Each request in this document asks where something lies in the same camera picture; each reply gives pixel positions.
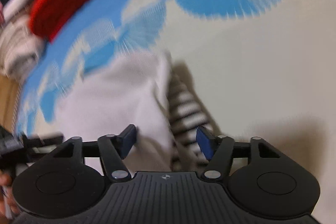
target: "bed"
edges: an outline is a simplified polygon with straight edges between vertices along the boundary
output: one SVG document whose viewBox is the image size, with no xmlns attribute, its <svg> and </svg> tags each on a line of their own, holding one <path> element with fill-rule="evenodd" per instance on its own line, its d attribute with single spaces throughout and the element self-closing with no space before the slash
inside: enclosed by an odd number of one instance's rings
<svg viewBox="0 0 336 224">
<path fill-rule="evenodd" d="M 336 219 L 336 0 L 90 0 L 23 87 L 16 132 L 57 130 L 54 107 L 120 51 L 165 47 L 214 126 L 259 135 L 321 185 L 313 215 Z"/>
</svg>

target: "white towel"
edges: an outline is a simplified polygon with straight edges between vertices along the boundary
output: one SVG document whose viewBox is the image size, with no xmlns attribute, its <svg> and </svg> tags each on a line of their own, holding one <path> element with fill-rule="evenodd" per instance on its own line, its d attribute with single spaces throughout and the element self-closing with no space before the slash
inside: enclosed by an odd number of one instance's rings
<svg viewBox="0 0 336 224">
<path fill-rule="evenodd" d="M 173 135 L 168 121 L 170 57 L 163 52 L 120 54 L 85 77 L 56 106 L 55 117 L 65 139 L 94 141 L 137 126 L 137 144 L 124 160 L 136 171 L 170 171 Z M 100 169 L 100 164 L 91 165 Z"/>
<path fill-rule="evenodd" d="M 33 35 L 27 24 L 29 15 L 9 22 L 0 35 L 0 70 L 20 83 L 26 80 L 41 58 L 45 42 Z"/>
</svg>

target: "logo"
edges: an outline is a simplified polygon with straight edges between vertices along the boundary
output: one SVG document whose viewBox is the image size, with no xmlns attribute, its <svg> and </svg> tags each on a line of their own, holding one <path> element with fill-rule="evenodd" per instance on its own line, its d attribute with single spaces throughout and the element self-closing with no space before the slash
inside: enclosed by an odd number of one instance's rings
<svg viewBox="0 0 336 224">
<path fill-rule="evenodd" d="M 164 180 L 168 180 L 168 179 L 170 179 L 171 178 L 171 176 L 170 175 L 167 175 L 167 174 L 165 174 L 165 175 L 163 175 L 162 177 L 160 177 L 160 178 L 163 178 Z"/>
</svg>

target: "person's hand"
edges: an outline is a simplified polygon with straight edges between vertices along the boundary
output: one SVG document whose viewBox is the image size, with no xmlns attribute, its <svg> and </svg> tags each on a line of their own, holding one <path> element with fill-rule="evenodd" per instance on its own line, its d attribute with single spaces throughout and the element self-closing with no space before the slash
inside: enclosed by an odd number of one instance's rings
<svg viewBox="0 0 336 224">
<path fill-rule="evenodd" d="M 20 213 L 16 202 L 14 201 L 13 193 L 12 193 L 12 179 L 8 174 L 4 174 L 0 171 L 0 186 L 7 187 L 7 203 L 10 206 L 11 210 L 14 214 L 18 215 Z M 0 224 L 8 223 L 8 219 L 6 218 L 6 209 L 3 193 L 0 193 Z"/>
</svg>

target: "black and white striped cloth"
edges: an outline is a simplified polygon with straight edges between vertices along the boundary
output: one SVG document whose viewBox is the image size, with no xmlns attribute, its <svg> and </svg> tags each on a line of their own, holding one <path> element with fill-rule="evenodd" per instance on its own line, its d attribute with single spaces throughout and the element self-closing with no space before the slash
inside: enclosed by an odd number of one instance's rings
<svg viewBox="0 0 336 224">
<path fill-rule="evenodd" d="M 171 168 L 173 171 L 201 172 L 208 161 L 196 142 L 196 130 L 204 126 L 212 131 L 209 119 L 175 73 L 172 74 L 169 86 L 168 102 L 169 122 L 175 139 Z"/>
</svg>

